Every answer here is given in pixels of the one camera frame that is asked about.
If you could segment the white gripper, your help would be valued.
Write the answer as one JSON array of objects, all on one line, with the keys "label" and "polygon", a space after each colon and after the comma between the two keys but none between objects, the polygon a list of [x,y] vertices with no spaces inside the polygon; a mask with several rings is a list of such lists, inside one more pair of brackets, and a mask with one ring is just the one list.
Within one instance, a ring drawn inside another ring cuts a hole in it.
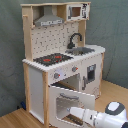
[{"label": "white gripper", "polygon": [[88,123],[88,124],[93,124],[94,118],[98,114],[98,112],[95,110],[82,109],[82,108],[78,108],[78,107],[68,108],[67,111],[71,115],[81,119],[83,122]]}]

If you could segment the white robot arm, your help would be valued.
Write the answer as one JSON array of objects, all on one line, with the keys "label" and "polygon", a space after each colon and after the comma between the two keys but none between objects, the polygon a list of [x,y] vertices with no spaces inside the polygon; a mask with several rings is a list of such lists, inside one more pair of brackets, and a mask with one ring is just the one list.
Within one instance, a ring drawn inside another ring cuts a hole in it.
[{"label": "white robot arm", "polygon": [[93,128],[128,128],[126,108],[120,102],[110,102],[104,113],[79,107],[68,108],[68,111]]}]

